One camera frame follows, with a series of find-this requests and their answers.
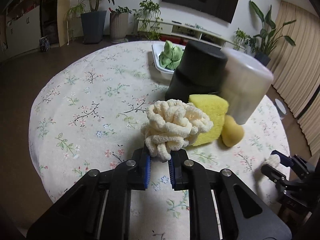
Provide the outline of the green floral cloth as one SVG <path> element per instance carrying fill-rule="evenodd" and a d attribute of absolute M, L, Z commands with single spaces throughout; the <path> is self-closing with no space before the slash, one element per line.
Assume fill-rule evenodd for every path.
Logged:
<path fill-rule="evenodd" d="M 166 41 L 164 49 L 159 55 L 160 66 L 168 70 L 175 70 L 180 64 L 183 53 L 184 49 Z"/>

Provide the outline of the tan peanut sponge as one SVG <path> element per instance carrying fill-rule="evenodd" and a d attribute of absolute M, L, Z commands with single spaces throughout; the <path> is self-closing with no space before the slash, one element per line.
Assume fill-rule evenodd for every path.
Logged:
<path fill-rule="evenodd" d="M 232 116 L 225 115 L 225 123 L 221 132 L 222 142 L 227 147 L 233 147 L 243 139 L 244 134 L 243 127 L 237 124 Z"/>

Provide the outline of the white translucent container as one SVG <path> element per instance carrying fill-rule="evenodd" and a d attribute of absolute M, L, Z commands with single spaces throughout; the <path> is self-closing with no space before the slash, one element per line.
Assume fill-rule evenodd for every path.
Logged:
<path fill-rule="evenodd" d="M 221 51 L 227 63 L 220 96 L 229 103 L 227 114 L 243 125 L 271 86 L 273 74 L 251 55 L 226 47 Z"/>

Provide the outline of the beige curtain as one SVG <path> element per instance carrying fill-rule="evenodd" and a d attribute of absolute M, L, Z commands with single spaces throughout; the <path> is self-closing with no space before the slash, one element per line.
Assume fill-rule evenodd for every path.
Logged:
<path fill-rule="evenodd" d="M 282 1 L 276 25 L 282 30 L 267 65 L 273 87 L 284 99 L 305 135 L 312 154 L 319 153 L 319 18 Z"/>

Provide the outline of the floral white tablecloth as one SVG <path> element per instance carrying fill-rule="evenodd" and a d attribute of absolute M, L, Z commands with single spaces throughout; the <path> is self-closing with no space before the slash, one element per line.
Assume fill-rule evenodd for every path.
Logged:
<path fill-rule="evenodd" d="M 164 100 L 167 82 L 155 68 L 152 44 L 129 42 L 93 52 L 55 75 L 35 99 L 29 122 L 29 150 L 48 196 L 57 202 L 91 169 L 116 168 L 142 148 L 144 111 Z M 187 148 L 205 168 L 232 170 L 276 214 L 274 183 L 258 168 L 272 150 L 289 155 L 278 111 L 265 95 L 244 125 L 245 137 L 225 148 L 220 140 Z M 188 191 L 174 191 L 168 164 L 151 163 L 146 191 L 132 191 L 129 239 L 190 239 Z M 36 221 L 30 239 L 95 239 L 85 226 L 93 207 L 80 197 Z"/>

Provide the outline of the dark blue planter right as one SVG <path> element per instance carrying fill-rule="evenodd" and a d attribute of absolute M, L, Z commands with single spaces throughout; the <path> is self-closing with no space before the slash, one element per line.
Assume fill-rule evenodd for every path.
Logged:
<path fill-rule="evenodd" d="M 269 56 L 265 55 L 262 52 L 257 52 L 254 56 L 255 59 L 257 59 L 261 64 L 263 64 L 265 67 L 268 65 L 268 63 L 271 61 Z"/>

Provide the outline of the large leaf plant right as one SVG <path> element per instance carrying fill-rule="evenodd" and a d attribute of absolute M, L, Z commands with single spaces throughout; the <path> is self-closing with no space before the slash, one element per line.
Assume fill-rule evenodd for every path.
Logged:
<path fill-rule="evenodd" d="M 283 38 L 292 47 L 296 46 L 295 41 L 289 35 L 281 34 L 285 26 L 294 24 L 296 20 L 284 22 L 281 27 L 277 28 L 275 22 L 272 20 L 272 6 L 270 6 L 266 15 L 260 8 L 249 0 L 249 8 L 257 15 L 261 21 L 261 29 L 257 35 L 250 36 L 243 30 L 238 28 L 233 36 L 233 49 L 243 49 L 247 53 L 247 48 L 251 49 L 251 53 L 263 53 L 268 56 L 275 50 L 278 41 Z"/>

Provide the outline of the black cylindrical container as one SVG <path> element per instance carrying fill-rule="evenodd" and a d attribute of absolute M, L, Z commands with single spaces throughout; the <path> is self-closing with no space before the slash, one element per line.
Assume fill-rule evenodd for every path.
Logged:
<path fill-rule="evenodd" d="M 226 63 L 227 56 L 220 48 L 189 41 L 174 71 L 165 100 L 187 103 L 193 94 L 219 94 L 226 77 Z"/>

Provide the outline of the white plastic tray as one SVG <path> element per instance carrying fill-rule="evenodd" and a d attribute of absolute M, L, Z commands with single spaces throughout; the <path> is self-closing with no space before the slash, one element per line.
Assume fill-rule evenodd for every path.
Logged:
<path fill-rule="evenodd" d="M 166 80 L 171 80 L 179 66 L 185 46 L 167 40 L 152 45 L 152 54 L 156 69 Z"/>

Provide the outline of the white tv console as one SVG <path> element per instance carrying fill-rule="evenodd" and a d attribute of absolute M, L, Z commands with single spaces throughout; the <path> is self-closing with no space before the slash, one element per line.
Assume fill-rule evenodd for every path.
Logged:
<path fill-rule="evenodd" d="M 183 38 L 185 40 L 199 41 L 214 45 L 219 48 L 237 48 L 237 50 L 247 53 L 247 50 L 244 47 L 236 45 L 234 42 L 219 34 L 172 21 L 166 22 L 151 20 L 149 23 L 143 23 L 143 20 L 139 20 L 137 23 L 137 31 L 146 34 L 153 31 L 159 35 L 174 36 Z"/>

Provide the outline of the red storage box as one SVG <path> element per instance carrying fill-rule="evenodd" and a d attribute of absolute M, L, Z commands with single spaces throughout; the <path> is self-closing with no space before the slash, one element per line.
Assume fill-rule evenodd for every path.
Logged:
<path fill-rule="evenodd" d="M 180 44 L 180 45 L 186 45 L 188 43 L 188 40 L 182 37 L 177 37 L 177 36 L 170 36 L 170 35 L 160 35 L 159 38 L 161 41 L 170 41 L 174 44 Z"/>

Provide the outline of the dark blue square planter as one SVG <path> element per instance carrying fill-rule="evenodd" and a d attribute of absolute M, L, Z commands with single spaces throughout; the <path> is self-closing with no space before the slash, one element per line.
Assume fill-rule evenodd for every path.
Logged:
<path fill-rule="evenodd" d="M 81 14 L 84 44 L 99 43 L 103 39 L 107 11 L 93 11 Z"/>

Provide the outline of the grey ribbed planter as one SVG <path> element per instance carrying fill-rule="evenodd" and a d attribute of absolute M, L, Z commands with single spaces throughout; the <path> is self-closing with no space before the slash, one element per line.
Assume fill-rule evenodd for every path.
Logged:
<path fill-rule="evenodd" d="M 128 28 L 128 13 L 110 15 L 110 38 L 113 43 L 124 42 Z"/>

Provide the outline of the trailing green plant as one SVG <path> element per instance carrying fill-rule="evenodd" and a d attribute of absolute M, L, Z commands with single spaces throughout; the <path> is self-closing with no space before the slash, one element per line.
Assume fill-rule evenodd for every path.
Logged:
<path fill-rule="evenodd" d="M 139 3 L 139 8 L 133 11 L 137 34 L 147 40 L 159 40 L 163 22 L 159 4 L 152 0 L 143 0 Z"/>

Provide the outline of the white wall cabinet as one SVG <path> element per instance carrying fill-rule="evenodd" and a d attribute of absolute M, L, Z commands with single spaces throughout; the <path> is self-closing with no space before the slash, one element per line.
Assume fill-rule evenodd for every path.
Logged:
<path fill-rule="evenodd" d="M 40 0 L 9 0 L 1 12 L 1 61 L 39 48 Z"/>

